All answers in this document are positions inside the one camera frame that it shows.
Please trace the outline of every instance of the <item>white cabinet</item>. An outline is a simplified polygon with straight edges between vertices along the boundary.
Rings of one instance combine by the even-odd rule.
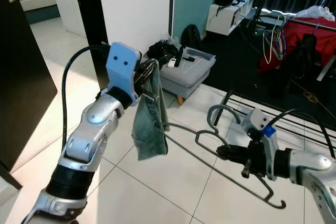
[[[245,0],[238,5],[231,5],[220,10],[218,10],[219,5],[211,5],[206,30],[229,35],[250,12],[252,3],[253,0]]]

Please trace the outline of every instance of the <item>white plastic bag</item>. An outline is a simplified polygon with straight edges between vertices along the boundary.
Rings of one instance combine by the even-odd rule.
[[[329,11],[329,8],[313,5],[306,10],[301,10],[295,14],[295,18],[319,18],[323,17],[329,21],[335,21],[335,16]]]

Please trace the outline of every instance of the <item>white wall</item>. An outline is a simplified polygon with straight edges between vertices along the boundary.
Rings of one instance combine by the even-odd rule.
[[[168,34],[169,0],[101,0],[109,43],[145,53]]]
[[[64,27],[75,34],[86,36],[77,0],[56,0]]]

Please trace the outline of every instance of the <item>green towel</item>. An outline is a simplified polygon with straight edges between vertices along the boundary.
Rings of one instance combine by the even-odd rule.
[[[144,160],[157,155],[166,155],[168,146],[163,131],[169,131],[167,111],[160,82],[159,64],[150,80],[143,88],[150,91],[158,100],[155,102],[144,95],[141,96],[137,113],[133,122],[132,137],[138,150],[138,160]]]

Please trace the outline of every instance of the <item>wire hanger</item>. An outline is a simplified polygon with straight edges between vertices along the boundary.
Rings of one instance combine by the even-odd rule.
[[[313,31],[312,34],[314,34],[316,32],[316,30],[317,30],[317,28],[319,28],[319,26],[320,26],[320,23],[317,23],[317,25],[316,25],[316,27],[315,27],[315,29],[314,29],[314,31]]]
[[[225,109],[227,111],[229,111],[236,120],[237,124],[240,124],[240,118],[238,116],[238,114],[229,106],[227,105],[214,105],[212,106],[209,110],[208,110],[208,114],[207,114],[207,122],[208,125],[214,130],[214,131],[209,131],[209,130],[200,130],[200,131],[195,131],[193,129],[190,129],[188,127],[185,127],[183,125],[179,125],[179,124],[175,124],[175,123],[166,123],[164,125],[169,125],[172,127],[178,127],[180,129],[189,131],[193,134],[196,135],[195,137],[195,142],[197,145],[201,146],[202,148],[206,149],[207,151],[209,151],[210,153],[214,154],[215,156],[219,157],[218,153],[214,152],[213,150],[211,150],[210,148],[208,148],[207,146],[203,145],[202,143],[199,142],[200,139],[200,135],[201,134],[211,134],[216,136],[217,138],[219,138],[224,145],[226,145],[228,148],[230,148],[229,144],[226,142],[226,140],[224,138],[222,138],[219,135],[219,130],[217,127],[214,126],[214,124],[211,122],[211,117],[212,117],[212,113],[215,109]],[[176,144],[177,146],[179,146],[180,148],[182,148],[183,150],[185,150],[186,152],[188,152],[190,155],[192,155],[193,157],[195,157],[197,160],[201,161],[203,164],[205,164],[206,166],[208,166],[209,168],[211,168],[212,170],[214,170],[215,172],[219,173],[220,175],[222,175],[223,177],[225,177],[226,179],[230,180],[232,183],[236,184],[237,186],[239,186],[240,188],[242,188],[243,190],[247,191],[248,193],[252,194],[253,196],[257,197],[258,199],[264,201],[266,204],[270,205],[271,207],[277,208],[277,209],[284,209],[286,207],[286,202],[284,200],[281,200],[281,205],[275,205],[273,203],[270,202],[270,199],[272,198],[272,196],[274,195],[274,191],[272,190],[272,188],[266,183],[266,181],[258,175],[255,175],[257,177],[257,179],[266,187],[266,189],[268,190],[268,194],[263,197],[259,194],[257,194],[256,192],[252,191],[251,189],[247,188],[246,186],[244,186],[243,184],[237,182],[236,180],[234,180],[233,178],[229,177],[228,175],[224,174],[223,172],[221,172],[220,170],[218,170],[217,168],[215,168],[213,165],[209,164],[207,161],[203,160],[202,158],[200,158],[199,156],[197,156],[196,154],[194,154],[193,152],[189,151],[186,147],[184,147],[182,144],[180,144],[178,141],[174,140],[172,137],[168,136],[165,132],[162,132],[161,129],[159,129],[157,127],[157,125],[154,124],[154,127],[159,130],[165,137],[167,137],[168,139],[170,139],[174,144]]]

